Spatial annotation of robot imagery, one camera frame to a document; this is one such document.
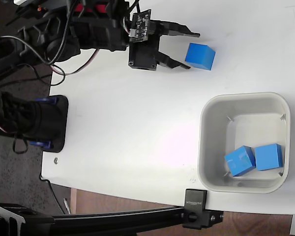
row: brown floor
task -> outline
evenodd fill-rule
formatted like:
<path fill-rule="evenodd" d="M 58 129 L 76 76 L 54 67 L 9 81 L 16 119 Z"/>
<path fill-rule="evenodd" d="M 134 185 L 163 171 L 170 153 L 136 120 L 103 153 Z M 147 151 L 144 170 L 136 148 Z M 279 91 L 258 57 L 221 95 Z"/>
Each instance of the brown floor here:
<path fill-rule="evenodd" d="M 164 207 L 164 205 L 116 198 L 96 193 L 73 190 L 71 209 L 76 213 L 107 213 Z M 140 236 L 288 236 L 291 215 L 262 215 L 225 212 L 223 223 L 201 231 L 184 229 L 181 225 L 140 233 Z"/>

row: white bin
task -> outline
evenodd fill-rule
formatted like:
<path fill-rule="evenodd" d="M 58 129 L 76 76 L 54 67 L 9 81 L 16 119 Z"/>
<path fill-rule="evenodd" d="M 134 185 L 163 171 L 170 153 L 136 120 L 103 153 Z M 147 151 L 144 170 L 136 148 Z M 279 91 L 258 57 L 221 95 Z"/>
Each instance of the white bin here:
<path fill-rule="evenodd" d="M 198 175 L 212 191 L 270 193 L 289 171 L 291 111 L 273 92 L 221 95 L 203 108 L 200 125 Z M 283 168 L 257 171 L 240 177 L 230 173 L 224 156 L 241 146 L 282 146 Z"/>

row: wire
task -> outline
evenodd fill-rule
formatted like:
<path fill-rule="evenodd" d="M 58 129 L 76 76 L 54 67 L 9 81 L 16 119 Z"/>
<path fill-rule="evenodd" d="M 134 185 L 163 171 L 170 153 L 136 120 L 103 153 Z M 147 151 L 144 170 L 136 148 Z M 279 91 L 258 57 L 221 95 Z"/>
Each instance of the wire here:
<path fill-rule="evenodd" d="M 56 203 L 57 203 L 59 209 L 61 210 L 61 212 L 62 212 L 63 214 L 65 214 L 65 211 L 62 209 L 62 207 L 61 207 L 61 205 L 60 205 L 60 202 L 58 201 L 58 199 L 57 199 L 57 197 L 56 197 L 56 195 L 55 195 L 54 189 L 53 189 L 53 187 L 52 187 L 50 181 L 49 181 L 48 179 L 43 179 L 43 177 L 41 176 L 41 170 L 40 170 L 40 174 L 39 174 L 39 180 L 40 180 L 41 182 L 47 182 L 47 183 L 48 183 L 48 186 L 49 186 L 49 188 L 50 188 L 50 190 L 51 190 L 51 193 L 53 194 L 53 197 L 54 197 L 54 199 L 55 199 L 55 201 L 56 201 Z"/>
<path fill-rule="evenodd" d="M 126 10 L 125 14 L 123 15 L 122 21 L 121 21 L 121 26 L 128 34 L 130 34 L 130 30 L 128 29 L 128 27 L 126 25 L 126 17 L 127 17 L 127 15 L 129 15 L 131 13 L 131 11 L 135 7 L 137 7 L 137 11 L 138 11 L 138 13 L 140 13 L 139 0 L 135 0 L 134 3 L 131 5 L 131 7 L 129 7 L 128 10 Z"/>
<path fill-rule="evenodd" d="M 138 13 L 141 12 L 139 3 L 137 4 L 137 12 L 138 12 Z"/>
<path fill-rule="evenodd" d="M 14 139 L 13 139 L 12 150 L 13 150 L 14 153 L 16 153 L 16 154 L 18 154 L 18 155 L 21 155 L 21 154 L 24 154 L 24 153 L 26 153 L 26 152 L 28 151 L 28 149 L 29 149 L 29 144 L 28 144 L 26 138 L 23 136 L 23 134 L 19 134 L 19 135 L 22 137 L 22 140 L 23 140 L 23 142 L 24 142 L 26 148 L 25 148 L 25 150 L 23 150 L 23 151 L 16 151 L 16 150 L 15 150 L 16 140 L 18 139 L 18 134 L 15 133 L 15 134 L 14 134 Z"/>
<path fill-rule="evenodd" d="M 90 56 L 90 58 L 88 59 L 87 62 L 84 63 L 84 65 L 82 65 L 79 69 L 77 69 L 76 71 L 74 72 L 71 72 L 71 73 L 67 73 L 65 74 L 66 76 L 67 75 L 74 75 L 78 72 L 80 72 L 81 70 L 83 70 L 84 68 L 86 68 L 93 60 L 94 58 L 96 57 L 96 55 L 98 54 L 99 52 L 99 49 L 96 49 L 95 52 L 92 54 L 92 56 Z M 53 65 L 50 66 L 50 68 L 52 69 L 52 71 L 54 71 L 56 74 L 59 74 L 59 75 L 63 75 L 61 72 L 57 71 Z"/>
<path fill-rule="evenodd" d="M 48 86 L 57 86 L 57 85 L 60 85 L 60 84 L 62 84 L 63 82 L 64 82 L 64 80 L 65 80 L 65 72 L 64 72 L 64 70 L 62 70 L 59 66 L 57 66 L 57 65 L 53 65 L 54 67 L 56 67 L 56 68 L 58 68 L 61 72 L 62 72 L 62 75 L 63 75 L 63 78 L 62 78 L 62 80 L 59 82 L 59 83 L 57 83 L 57 84 L 49 84 L 49 83 L 47 83 L 47 82 L 45 82 L 45 81 L 43 81 L 42 79 L 41 79 L 41 77 L 39 76 L 39 74 L 38 74 L 38 72 L 37 72 L 37 70 L 35 69 L 35 67 L 34 66 L 32 66 L 32 65 L 30 65 L 30 64 L 27 64 L 27 63 L 22 63 L 22 64 L 18 64 L 17 66 L 20 66 L 20 65 L 26 65 L 26 66 L 28 66 L 28 67 L 30 67 L 33 71 L 34 71 L 34 73 L 35 73 L 35 75 L 36 75 L 36 78 L 40 81 L 40 82 L 42 82 L 43 84 L 46 84 L 46 85 L 48 85 Z"/>
<path fill-rule="evenodd" d="M 75 0 L 73 2 L 72 6 L 71 6 L 71 9 L 69 11 L 69 15 L 68 15 L 68 18 L 67 18 L 67 21 L 66 21 L 66 24 L 65 24 L 64 33 L 63 33 L 63 37 L 62 37 L 60 47 L 59 47 L 56 55 L 54 56 L 54 58 L 51 61 L 45 60 L 35 48 L 33 48 L 29 43 L 27 43 L 26 41 L 24 41 L 21 38 L 18 38 L 16 36 L 12 36 L 12 35 L 4 35 L 4 36 L 0 36 L 0 39 L 12 38 L 14 40 L 18 40 L 21 43 L 23 43 L 25 46 L 27 46 L 29 49 L 31 49 L 32 52 L 42 61 L 42 63 L 44 63 L 46 65 L 52 65 L 60 58 L 60 56 L 61 56 L 61 54 L 62 54 L 62 52 L 64 50 L 64 46 L 65 46 L 65 43 L 67 41 L 67 37 L 68 37 L 68 34 L 69 34 L 69 29 L 70 29 L 69 25 L 71 23 L 71 19 L 73 17 L 74 12 L 75 12 L 75 8 L 76 8 L 76 6 L 78 5 L 79 2 L 80 2 L 79 0 Z"/>
<path fill-rule="evenodd" d="M 44 79 L 44 78 L 47 78 L 47 77 L 50 77 L 50 76 L 52 76 L 52 74 L 44 75 L 44 76 L 41 77 L 41 79 Z M 23 83 L 23 82 L 37 81 L 37 80 L 39 80 L 39 79 L 38 78 L 31 78 L 31 79 L 15 80 L 15 81 L 7 82 L 7 83 L 4 83 L 4 84 L 0 85 L 0 89 L 5 87 L 5 86 L 9 86 L 9 85 L 14 85 L 14 84 Z"/>

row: white tabletop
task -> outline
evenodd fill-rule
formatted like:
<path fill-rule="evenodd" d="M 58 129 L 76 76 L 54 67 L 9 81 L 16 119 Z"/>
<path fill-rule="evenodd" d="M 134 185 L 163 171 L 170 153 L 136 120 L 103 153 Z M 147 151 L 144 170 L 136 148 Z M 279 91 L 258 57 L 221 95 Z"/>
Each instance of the white tabletop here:
<path fill-rule="evenodd" d="M 270 194 L 209 192 L 207 209 L 295 214 L 295 0 L 141 0 L 152 19 L 187 25 L 200 38 L 161 37 L 184 61 L 189 43 L 216 51 L 212 71 L 134 70 L 128 52 L 102 50 L 85 70 L 51 88 L 69 99 L 64 149 L 43 154 L 52 183 L 183 206 L 197 175 L 200 114 L 220 94 L 273 91 L 292 113 L 290 170 Z M 92 50 L 59 65 L 71 72 Z M 60 76 L 53 76 L 53 83 Z"/>

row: blue cube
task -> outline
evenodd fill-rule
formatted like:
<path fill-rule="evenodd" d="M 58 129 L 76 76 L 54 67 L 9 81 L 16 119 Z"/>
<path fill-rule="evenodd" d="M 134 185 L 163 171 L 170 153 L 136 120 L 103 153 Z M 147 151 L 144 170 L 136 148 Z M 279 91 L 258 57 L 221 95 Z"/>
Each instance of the blue cube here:
<path fill-rule="evenodd" d="M 250 147 L 242 146 L 225 156 L 233 176 L 241 176 L 256 167 L 254 153 Z"/>
<path fill-rule="evenodd" d="M 283 167 L 282 148 L 278 144 L 256 147 L 255 155 L 258 171 Z"/>
<path fill-rule="evenodd" d="M 190 43 L 185 61 L 193 67 L 211 70 L 214 57 L 215 51 L 209 46 Z"/>

